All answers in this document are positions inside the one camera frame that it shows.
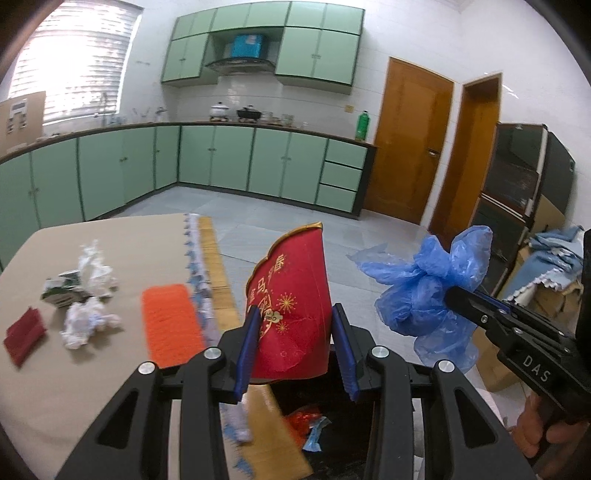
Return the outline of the right hand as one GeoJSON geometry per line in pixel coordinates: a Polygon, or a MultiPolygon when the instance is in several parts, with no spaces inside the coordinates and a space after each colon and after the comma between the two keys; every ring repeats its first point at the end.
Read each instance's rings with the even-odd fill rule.
{"type": "Polygon", "coordinates": [[[524,410],[511,430],[511,436],[524,456],[538,454],[542,439],[557,446],[554,454],[538,471],[540,479],[590,478],[590,423],[564,421],[544,426],[540,415],[543,398],[535,392],[527,397],[524,410]]]}

